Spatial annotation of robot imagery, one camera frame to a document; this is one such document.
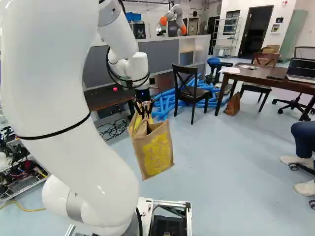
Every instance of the brown paper bag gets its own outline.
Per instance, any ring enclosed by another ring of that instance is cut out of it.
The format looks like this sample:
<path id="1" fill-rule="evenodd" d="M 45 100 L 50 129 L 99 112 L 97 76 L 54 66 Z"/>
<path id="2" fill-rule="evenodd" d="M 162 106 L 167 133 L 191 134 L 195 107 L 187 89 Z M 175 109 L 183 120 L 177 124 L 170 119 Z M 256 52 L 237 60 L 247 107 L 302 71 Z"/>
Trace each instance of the brown paper bag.
<path id="1" fill-rule="evenodd" d="M 240 92 L 233 95 L 232 98 L 228 101 L 224 113 L 226 113 L 229 116 L 236 115 L 240 110 L 240 100 L 241 100 Z"/>
<path id="2" fill-rule="evenodd" d="M 132 145 L 137 157 L 142 179 L 146 180 L 174 166 L 173 145 L 169 121 L 150 123 L 145 116 L 137 126 L 141 116 L 136 112 L 128 127 Z"/>

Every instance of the person's leg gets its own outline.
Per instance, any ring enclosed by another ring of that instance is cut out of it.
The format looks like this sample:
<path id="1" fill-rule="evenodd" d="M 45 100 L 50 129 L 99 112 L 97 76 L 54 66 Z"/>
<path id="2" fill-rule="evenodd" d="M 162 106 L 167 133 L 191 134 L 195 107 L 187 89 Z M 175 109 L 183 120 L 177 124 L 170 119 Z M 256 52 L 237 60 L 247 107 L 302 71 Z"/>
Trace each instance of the person's leg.
<path id="1" fill-rule="evenodd" d="M 314 169 L 315 162 L 312 158 L 315 138 L 315 121 L 295 123 L 291 127 L 291 133 L 295 138 L 297 156 L 281 156 L 280 160 L 287 165 L 299 163 L 310 169 Z M 315 195 L 315 180 L 306 183 L 297 183 L 294 189 L 304 196 Z"/>
<path id="2" fill-rule="evenodd" d="M 296 155 L 300 158 L 311 158 L 315 138 L 315 121 L 295 123 L 291 126 L 291 133 L 295 138 Z"/>
<path id="3" fill-rule="evenodd" d="M 313 140 L 315 138 L 315 121 L 295 123 L 291 127 L 295 138 L 297 156 L 281 156 L 280 160 L 287 164 L 299 163 L 314 170 Z"/>

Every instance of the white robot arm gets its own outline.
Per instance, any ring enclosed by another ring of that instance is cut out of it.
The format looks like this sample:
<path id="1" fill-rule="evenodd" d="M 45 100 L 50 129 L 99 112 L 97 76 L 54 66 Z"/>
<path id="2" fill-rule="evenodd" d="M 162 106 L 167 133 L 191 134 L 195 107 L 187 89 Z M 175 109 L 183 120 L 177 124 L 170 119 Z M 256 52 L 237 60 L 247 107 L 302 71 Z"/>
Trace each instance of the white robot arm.
<path id="1" fill-rule="evenodd" d="M 164 16 L 159 20 L 159 25 L 166 29 L 167 22 L 171 21 L 176 16 L 176 23 L 179 27 L 177 36 L 183 36 L 187 33 L 187 28 L 183 21 L 183 9 L 179 4 L 175 4 Z"/>
<path id="2" fill-rule="evenodd" d="M 45 206 L 90 225 L 98 235 L 121 235 L 137 207 L 138 182 L 99 136 L 83 95 L 82 72 L 97 26 L 118 75 L 145 77 L 146 54 L 138 52 L 117 0 L 1 4 L 2 105 L 23 144 L 53 174 L 43 189 Z"/>

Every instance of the wooden table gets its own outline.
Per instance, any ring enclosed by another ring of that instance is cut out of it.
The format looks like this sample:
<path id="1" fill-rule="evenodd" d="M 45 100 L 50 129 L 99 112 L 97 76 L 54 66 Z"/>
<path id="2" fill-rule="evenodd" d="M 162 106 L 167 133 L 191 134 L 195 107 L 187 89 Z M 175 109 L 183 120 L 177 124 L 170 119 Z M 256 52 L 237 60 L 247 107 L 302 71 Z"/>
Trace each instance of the wooden table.
<path id="1" fill-rule="evenodd" d="M 134 91 L 123 90 L 117 85 L 105 86 L 87 90 L 84 92 L 85 100 L 91 112 L 95 112 L 113 105 L 128 102 L 131 116 L 134 114 L 132 100 L 134 99 Z"/>
<path id="2" fill-rule="evenodd" d="M 230 98 L 234 94 L 234 90 L 238 81 L 250 82 L 250 83 L 255 83 L 259 85 L 271 86 L 275 88 L 286 89 L 290 91 L 301 92 L 301 93 L 312 95 L 313 96 L 312 99 L 308 103 L 304 113 L 301 116 L 301 119 L 307 120 L 308 113 L 310 112 L 311 108 L 315 104 L 315 96 L 314 96 L 315 85 L 314 84 L 288 80 L 287 78 L 285 78 L 287 68 L 284 68 L 284 67 L 270 67 L 270 66 L 263 67 L 263 66 L 255 65 L 259 67 L 257 70 L 248 70 L 248 69 L 239 67 L 240 65 L 252 65 L 252 64 L 237 63 L 234 67 L 238 67 L 240 69 L 241 73 L 239 74 L 224 72 L 224 77 L 222 81 L 220 94 L 218 97 L 218 103 L 216 107 L 215 116 L 217 116 L 219 113 L 221 102 L 224 96 L 224 88 L 228 84 L 228 80 L 234 80 L 234 83 L 231 89 Z M 266 77 L 268 75 L 280 76 L 280 77 L 283 77 L 284 79 L 269 79 L 269 78 L 267 79 Z"/>

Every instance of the white sneaker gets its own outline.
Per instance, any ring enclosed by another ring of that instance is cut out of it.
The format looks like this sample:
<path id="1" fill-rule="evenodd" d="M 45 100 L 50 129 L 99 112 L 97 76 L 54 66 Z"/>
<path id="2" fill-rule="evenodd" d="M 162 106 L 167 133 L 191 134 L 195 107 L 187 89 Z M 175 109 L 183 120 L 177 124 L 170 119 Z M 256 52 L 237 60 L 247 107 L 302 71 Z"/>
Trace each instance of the white sneaker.
<path id="1" fill-rule="evenodd" d="M 315 181 L 314 179 L 306 183 L 297 183 L 294 185 L 295 191 L 307 197 L 315 195 Z"/>
<path id="2" fill-rule="evenodd" d="M 314 159 L 311 158 L 301 158 L 298 156 L 281 156 L 280 160 L 286 165 L 290 164 L 301 164 L 309 169 L 314 170 Z"/>

